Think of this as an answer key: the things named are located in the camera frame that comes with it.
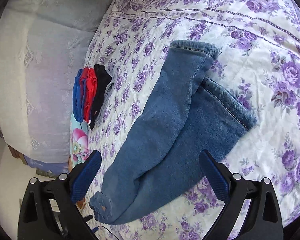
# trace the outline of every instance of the jeans leg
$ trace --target jeans leg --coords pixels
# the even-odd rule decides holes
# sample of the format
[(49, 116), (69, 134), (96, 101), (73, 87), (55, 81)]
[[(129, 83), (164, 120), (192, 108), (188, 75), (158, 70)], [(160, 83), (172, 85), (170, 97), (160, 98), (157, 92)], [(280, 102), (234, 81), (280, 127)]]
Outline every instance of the jeans leg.
[(192, 97), (188, 119), (171, 150), (142, 176), (134, 202), (113, 224), (141, 218), (195, 186), (204, 176), (200, 152), (208, 149), (217, 162), (221, 161), (255, 124), (250, 112), (206, 77)]
[(111, 224), (133, 203), (140, 177), (171, 149), (188, 118), (191, 98), (218, 55), (213, 45), (174, 41), (160, 77), (114, 162), (90, 199), (95, 218)]

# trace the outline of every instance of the jeans hem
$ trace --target jeans hem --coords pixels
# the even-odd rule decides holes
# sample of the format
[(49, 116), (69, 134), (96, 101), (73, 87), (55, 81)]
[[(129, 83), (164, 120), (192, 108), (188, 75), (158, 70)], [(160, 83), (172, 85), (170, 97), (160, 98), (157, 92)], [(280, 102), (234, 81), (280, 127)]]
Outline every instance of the jeans hem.
[(215, 46), (201, 41), (173, 41), (170, 44), (170, 48), (189, 49), (203, 52), (209, 55), (214, 61), (219, 55), (219, 50)]
[(247, 131), (256, 124), (257, 119), (244, 106), (230, 94), (228, 90), (220, 86), (208, 77), (202, 82), (202, 87), (215, 97), (223, 107), (234, 117)]

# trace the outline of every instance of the bedspread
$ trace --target bedspread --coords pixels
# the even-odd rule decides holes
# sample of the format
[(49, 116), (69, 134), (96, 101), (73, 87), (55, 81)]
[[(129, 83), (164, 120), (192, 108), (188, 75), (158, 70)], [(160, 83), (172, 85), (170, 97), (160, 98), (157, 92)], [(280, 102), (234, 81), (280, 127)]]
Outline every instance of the bedspread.
[[(300, 10), (293, 0), (114, 0), (85, 59), (85, 66), (105, 64), (115, 82), (101, 125), (88, 135), (90, 152), (99, 150), (103, 159), (87, 199), (101, 190), (173, 40), (204, 41), (220, 50), (207, 75), (258, 119), (223, 163), (246, 179), (269, 177), (283, 225), (289, 224), (300, 215)], [(230, 239), (248, 206), (246, 201)], [(203, 178), (157, 211), (107, 227), (119, 239), (202, 239), (222, 207)], [(87, 206), (83, 214), (92, 210)], [(112, 238), (103, 229), (97, 236)]]

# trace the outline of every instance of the blue gripper pad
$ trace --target blue gripper pad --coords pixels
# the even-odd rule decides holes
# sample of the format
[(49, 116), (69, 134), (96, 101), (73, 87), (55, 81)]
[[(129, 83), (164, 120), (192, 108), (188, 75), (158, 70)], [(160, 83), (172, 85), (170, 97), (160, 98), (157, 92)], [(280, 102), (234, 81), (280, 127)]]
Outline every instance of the blue gripper pad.
[(200, 152), (199, 163), (217, 198), (225, 203), (230, 200), (230, 185), (217, 167), (208, 150)]
[(87, 193), (94, 177), (96, 176), (98, 170), (101, 167), (101, 153), (94, 150), (84, 163), (77, 164), (84, 165), (81, 172), (76, 176), (71, 184), (71, 195), (70, 199), (72, 203), (76, 203), (82, 200)]

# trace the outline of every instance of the floor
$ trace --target floor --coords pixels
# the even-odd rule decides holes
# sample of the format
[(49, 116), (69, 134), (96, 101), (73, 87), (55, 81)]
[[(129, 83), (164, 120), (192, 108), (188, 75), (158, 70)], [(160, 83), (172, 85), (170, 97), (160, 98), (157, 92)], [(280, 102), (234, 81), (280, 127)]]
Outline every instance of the floor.
[(36, 175), (35, 171), (20, 159), (13, 158), (9, 148), (5, 147), (0, 165), (0, 224), (12, 240), (17, 240), (19, 199), (23, 198), (29, 180), (33, 177), (48, 180)]

